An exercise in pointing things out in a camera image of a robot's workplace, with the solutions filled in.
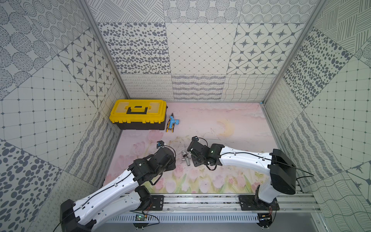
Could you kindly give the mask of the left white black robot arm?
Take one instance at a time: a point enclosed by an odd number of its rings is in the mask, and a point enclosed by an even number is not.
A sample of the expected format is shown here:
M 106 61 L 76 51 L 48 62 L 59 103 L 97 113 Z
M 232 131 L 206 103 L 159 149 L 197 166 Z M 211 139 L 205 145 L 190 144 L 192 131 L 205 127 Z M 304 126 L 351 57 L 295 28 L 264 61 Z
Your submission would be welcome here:
M 157 151 L 136 159 L 119 177 L 78 201 L 66 200 L 60 206 L 60 223 L 64 232 L 93 232 L 107 221 L 133 210 L 145 211 L 152 197 L 144 183 L 156 183 L 163 173 L 176 168 L 173 148 L 157 143 Z

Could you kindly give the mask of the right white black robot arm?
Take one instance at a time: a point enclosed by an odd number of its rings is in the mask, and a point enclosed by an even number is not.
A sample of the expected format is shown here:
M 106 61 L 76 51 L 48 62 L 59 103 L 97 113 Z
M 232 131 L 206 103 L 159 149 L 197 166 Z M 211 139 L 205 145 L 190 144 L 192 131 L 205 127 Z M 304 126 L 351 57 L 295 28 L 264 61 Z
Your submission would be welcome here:
M 255 153 L 233 149 L 222 144 L 210 147 L 199 142 L 199 137 L 192 138 L 187 148 L 195 167 L 204 165 L 210 171 L 217 166 L 236 166 L 247 168 L 268 176 L 260 184 L 254 196 L 258 204 L 271 205 L 281 194 L 296 194 L 296 165 L 280 149 L 271 153 Z

